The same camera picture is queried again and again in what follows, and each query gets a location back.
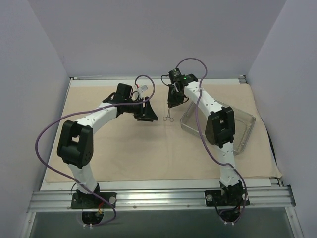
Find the gray wall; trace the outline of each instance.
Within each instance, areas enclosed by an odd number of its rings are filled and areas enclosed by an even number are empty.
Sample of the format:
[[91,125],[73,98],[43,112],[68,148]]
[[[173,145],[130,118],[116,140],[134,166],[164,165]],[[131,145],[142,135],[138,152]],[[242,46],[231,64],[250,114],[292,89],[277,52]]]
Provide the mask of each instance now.
[[[44,166],[37,134],[61,112],[68,79],[27,0],[0,1],[0,236],[18,237]],[[48,159],[53,132],[41,143]]]
[[[246,74],[285,0],[29,0],[70,76]],[[182,68],[202,74],[198,63]]]
[[305,237],[317,232],[316,12],[316,0],[287,0],[247,78]]

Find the gray tray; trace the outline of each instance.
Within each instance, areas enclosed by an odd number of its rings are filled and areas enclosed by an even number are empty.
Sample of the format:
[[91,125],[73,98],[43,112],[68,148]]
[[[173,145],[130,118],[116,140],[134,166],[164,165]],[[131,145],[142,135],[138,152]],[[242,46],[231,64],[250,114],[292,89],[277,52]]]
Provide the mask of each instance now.
[[[229,107],[229,105],[223,102],[220,102],[218,100],[216,101],[224,105],[225,107]],[[198,132],[196,120],[195,120],[195,107],[196,107],[196,104],[191,102],[191,104],[189,105],[189,108],[182,116],[180,120],[180,124],[184,131],[187,131],[190,134],[193,134],[199,137],[199,132]],[[248,139],[253,129],[256,118],[253,115],[246,113],[240,109],[237,109],[235,107],[231,107],[231,108],[234,111],[234,120],[235,120],[235,127],[236,127],[236,133],[234,135],[234,141],[233,141],[233,152],[235,155],[238,155],[243,152],[248,142]],[[207,119],[201,110],[199,110],[198,112],[198,119],[200,124],[202,125],[203,132],[205,132]]]

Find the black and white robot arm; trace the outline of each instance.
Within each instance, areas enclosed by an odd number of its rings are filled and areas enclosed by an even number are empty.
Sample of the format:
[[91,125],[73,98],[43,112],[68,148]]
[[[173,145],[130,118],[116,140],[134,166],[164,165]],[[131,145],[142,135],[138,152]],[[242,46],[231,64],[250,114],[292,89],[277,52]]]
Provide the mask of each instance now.
[[[168,76],[171,80],[167,99],[169,108],[182,104],[185,98],[191,99],[196,104],[200,91],[203,91],[198,107],[207,118],[206,138],[210,144],[215,145],[218,161],[222,164],[230,163],[235,168],[233,156],[235,124],[232,108],[225,108],[200,88],[198,79],[193,74],[182,75],[176,68],[170,71]],[[223,186],[234,186],[239,180],[239,176],[230,166],[220,166],[220,183]]]
[[[147,97],[142,97],[142,93],[146,89],[146,85],[141,87],[134,85],[132,87],[119,83],[117,91],[104,99],[96,108],[96,112],[76,121],[67,120],[63,124],[57,155],[62,157],[74,177],[90,191],[99,190],[90,166],[90,160],[94,152],[94,134],[110,120],[123,113],[132,113],[134,118],[140,121],[158,120],[150,101],[146,101]],[[88,194],[80,185],[77,185],[77,190]]]

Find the scissors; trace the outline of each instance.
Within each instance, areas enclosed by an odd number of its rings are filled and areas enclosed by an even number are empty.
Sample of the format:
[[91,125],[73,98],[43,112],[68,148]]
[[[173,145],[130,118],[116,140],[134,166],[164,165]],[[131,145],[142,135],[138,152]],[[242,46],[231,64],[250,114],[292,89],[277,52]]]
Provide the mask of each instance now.
[[174,121],[174,118],[172,118],[172,117],[170,116],[170,108],[168,108],[167,116],[166,116],[166,117],[163,117],[163,121],[167,121],[167,119],[169,119],[170,122],[173,122],[173,121]]

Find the beige tabletop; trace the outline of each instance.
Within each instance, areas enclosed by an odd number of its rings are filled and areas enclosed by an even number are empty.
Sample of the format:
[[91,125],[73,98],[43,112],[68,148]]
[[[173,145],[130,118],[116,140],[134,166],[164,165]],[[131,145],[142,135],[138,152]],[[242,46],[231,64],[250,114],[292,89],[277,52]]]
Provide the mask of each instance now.
[[[242,176],[281,177],[272,159],[267,132],[257,111],[250,86],[205,85],[204,88],[214,98],[256,117],[244,152],[235,156],[236,167]],[[94,109],[115,90],[114,86],[71,87],[63,115]],[[149,86],[146,94],[151,92],[152,87]],[[167,115],[167,92],[167,87],[157,86],[150,101],[159,121],[136,121],[132,115],[123,114],[95,134],[91,166],[97,181],[219,178],[219,167],[208,156],[200,138],[181,129],[180,118],[189,103],[172,108],[174,122],[162,120],[163,116]],[[58,138],[60,130],[61,126],[57,131]],[[68,166],[57,156],[56,147],[57,144],[54,145],[49,164],[71,174]],[[212,146],[210,149],[212,153],[215,152]],[[70,181],[51,170],[47,171],[45,180]]]

